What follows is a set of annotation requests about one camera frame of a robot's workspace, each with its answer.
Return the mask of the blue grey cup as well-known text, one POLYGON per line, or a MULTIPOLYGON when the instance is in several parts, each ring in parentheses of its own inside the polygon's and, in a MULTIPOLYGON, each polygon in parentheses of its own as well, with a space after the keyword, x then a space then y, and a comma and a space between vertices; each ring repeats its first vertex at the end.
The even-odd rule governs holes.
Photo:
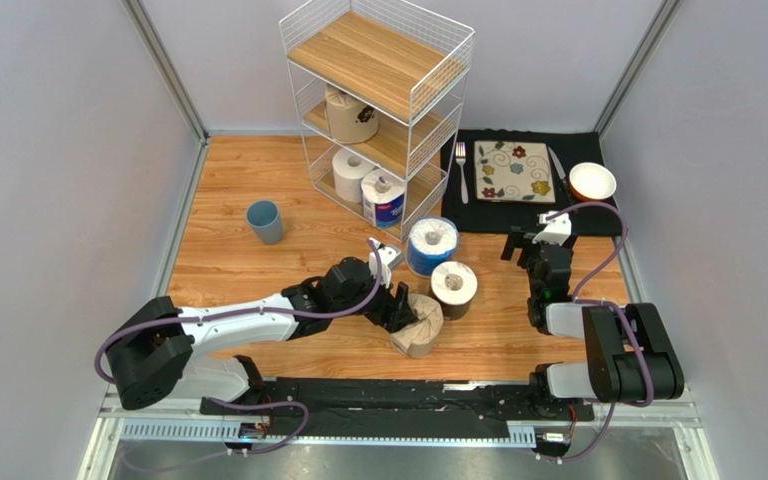
POLYGON ((246 211, 246 221, 254 234, 266 245, 279 243, 283 238, 283 224, 277 204, 271 200, 258 200, 246 211))

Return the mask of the white roll blue label wrapper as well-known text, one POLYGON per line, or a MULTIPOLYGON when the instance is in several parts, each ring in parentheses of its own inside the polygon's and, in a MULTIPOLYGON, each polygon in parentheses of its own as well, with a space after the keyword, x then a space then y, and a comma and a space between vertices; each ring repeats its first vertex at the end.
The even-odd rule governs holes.
POLYGON ((377 228, 389 228, 402 220, 405 181, 383 169, 374 169, 361 181, 364 218, 377 228))

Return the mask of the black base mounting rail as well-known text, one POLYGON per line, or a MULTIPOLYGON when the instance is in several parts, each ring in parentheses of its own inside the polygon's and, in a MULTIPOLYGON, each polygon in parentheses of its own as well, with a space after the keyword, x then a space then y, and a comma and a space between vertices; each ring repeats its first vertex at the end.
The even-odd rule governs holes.
POLYGON ((268 433, 306 437, 503 439, 509 424, 547 426, 595 418, 580 400, 557 399, 541 382, 466 382, 278 377, 229 407, 202 399, 209 416, 267 420, 268 433))

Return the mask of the brown paper roll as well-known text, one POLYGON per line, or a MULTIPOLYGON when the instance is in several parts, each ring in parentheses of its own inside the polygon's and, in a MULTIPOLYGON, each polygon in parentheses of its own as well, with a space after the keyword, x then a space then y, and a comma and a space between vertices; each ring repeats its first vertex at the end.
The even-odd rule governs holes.
POLYGON ((374 107, 331 84, 325 90, 325 117, 331 136, 344 144, 365 142, 379 129, 374 107))
POLYGON ((444 323, 441 304, 423 294, 410 294, 408 305, 417 320, 390 335, 393 348, 409 358, 428 356, 444 323))

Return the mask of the silver fork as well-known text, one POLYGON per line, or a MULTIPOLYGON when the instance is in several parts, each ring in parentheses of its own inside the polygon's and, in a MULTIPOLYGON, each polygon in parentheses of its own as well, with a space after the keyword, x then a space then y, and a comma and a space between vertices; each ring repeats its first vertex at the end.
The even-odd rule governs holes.
POLYGON ((465 142, 458 141, 455 144, 455 161, 459 167, 460 172, 460 199, 464 205, 469 203, 469 191, 465 172, 466 150, 467 148, 465 142))

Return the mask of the white roll dark brown wrapper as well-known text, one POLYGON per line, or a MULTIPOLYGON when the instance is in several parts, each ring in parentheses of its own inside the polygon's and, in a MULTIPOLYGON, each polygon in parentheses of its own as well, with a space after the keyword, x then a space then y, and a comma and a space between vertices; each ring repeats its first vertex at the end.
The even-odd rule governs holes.
POLYGON ((431 296, 438 301, 445 320, 464 317, 478 290, 478 279, 464 263, 447 261, 438 265, 431 274, 431 296))

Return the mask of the blue paper towel roll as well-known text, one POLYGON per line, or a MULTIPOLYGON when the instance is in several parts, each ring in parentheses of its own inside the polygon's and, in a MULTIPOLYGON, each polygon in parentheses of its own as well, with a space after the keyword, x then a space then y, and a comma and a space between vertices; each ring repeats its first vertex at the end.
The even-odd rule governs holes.
POLYGON ((429 277, 438 265, 454 256, 459 243, 459 232, 452 221, 443 217, 420 219, 408 236, 407 265, 418 276, 429 277))

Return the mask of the orange white bowl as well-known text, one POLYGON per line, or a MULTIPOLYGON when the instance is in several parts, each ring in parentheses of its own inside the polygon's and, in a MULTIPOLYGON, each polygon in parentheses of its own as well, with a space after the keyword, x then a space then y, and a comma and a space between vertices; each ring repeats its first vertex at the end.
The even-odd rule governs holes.
POLYGON ((614 174, 605 166, 583 162, 575 165, 567 175, 572 194, 582 201, 604 201, 617 189, 614 174))

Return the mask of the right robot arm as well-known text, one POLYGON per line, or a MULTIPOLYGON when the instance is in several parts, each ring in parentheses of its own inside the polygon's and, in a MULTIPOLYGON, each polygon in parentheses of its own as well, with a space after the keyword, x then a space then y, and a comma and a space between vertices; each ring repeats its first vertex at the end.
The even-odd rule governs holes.
POLYGON ((554 399, 634 405, 681 397, 684 372, 655 305, 573 299, 575 241, 549 242, 514 227, 501 254, 527 272, 531 326, 585 345, 585 360, 542 364, 531 380, 554 399))

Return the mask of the plain white paper towel roll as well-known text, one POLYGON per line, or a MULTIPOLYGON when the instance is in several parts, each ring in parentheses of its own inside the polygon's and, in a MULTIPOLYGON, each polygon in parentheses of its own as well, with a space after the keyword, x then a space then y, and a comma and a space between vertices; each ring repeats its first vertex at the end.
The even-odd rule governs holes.
POLYGON ((363 200, 362 181, 375 165, 346 148, 340 148, 332 158, 332 173, 336 194, 350 203, 363 200))

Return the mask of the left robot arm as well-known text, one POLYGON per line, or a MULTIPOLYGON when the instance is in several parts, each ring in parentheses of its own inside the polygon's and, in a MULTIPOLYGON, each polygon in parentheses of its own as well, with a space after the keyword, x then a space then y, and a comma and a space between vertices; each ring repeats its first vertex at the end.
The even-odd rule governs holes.
POLYGON ((206 356, 312 336, 355 315, 391 334, 418 320, 407 285, 391 285, 389 266, 376 253, 367 261, 346 257, 322 276, 252 302, 195 308, 153 298, 101 344, 94 368, 115 386, 126 410, 175 397, 229 394, 236 400, 250 388, 253 372, 241 362, 212 364, 206 356))

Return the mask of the black cloth placemat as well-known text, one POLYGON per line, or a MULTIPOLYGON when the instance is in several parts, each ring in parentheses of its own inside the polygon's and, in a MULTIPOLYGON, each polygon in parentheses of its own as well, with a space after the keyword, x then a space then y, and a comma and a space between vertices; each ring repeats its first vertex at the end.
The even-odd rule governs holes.
POLYGON ((554 205, 484 201, 478 193, 471 193, 469 202, 463 203, 460 169, 457 163, 451 160, 453 145, 456 142, 463 142, 468 147, 465 165, 466 180, 475 183, 477 177, 474 160, 478 157, 475 145, 485 140, 492 144, 500 141, 544 143, 556 153, 565 171, 583 162, 599 165, 604 163, 599 135, 596 132, 542 133, 460 129, 441 148, 440 167, 449 172, 447 188, 441 201, 441 215, 451 220, 461 232, 507 234, 513 227, 536 232, 539 214, 549 210, 562 210, 570 205, 569 198, 560 185, 555 187, 557 203, 554 205))

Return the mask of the dark handled knife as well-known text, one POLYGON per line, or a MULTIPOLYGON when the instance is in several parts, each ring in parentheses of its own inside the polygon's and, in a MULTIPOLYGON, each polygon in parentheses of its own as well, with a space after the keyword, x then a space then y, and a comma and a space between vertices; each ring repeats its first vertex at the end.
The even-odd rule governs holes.
POLYGON ((563 168, 563 166, 561 164, 561 161, 558 158, 557 154, 554 152, 554 150, 550 146, 547 146, 547 150, 548 150, 550 159, 552 160, 552 163, 553 163, 553 166, 555 168, 556 174, 557 174, 557 176, 559 178, 559 181, 562 184, 562 190, 563 190, 563 192, 564 192, 564 194, 565 194, 565 196, 566 196, 566 198, 568 200, 568 203, 570 205, 574 205, 576 203, 576 199, 575 199, 575 197, 573 196, 573 194, 571 192, 570 185, 569 185, 568 180, 567 180, 567 174, 566 174, 566 172, 565 172, 565 170, 564 170, 564 168, 563 168))

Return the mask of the square floral plate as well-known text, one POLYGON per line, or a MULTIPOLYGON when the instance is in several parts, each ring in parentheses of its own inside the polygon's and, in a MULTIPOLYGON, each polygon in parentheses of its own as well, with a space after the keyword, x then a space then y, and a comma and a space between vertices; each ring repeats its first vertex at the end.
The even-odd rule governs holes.
POLYGON ((553 169, 544 143, 476 141, 473 160, 479 201, 556 202, 553 169))

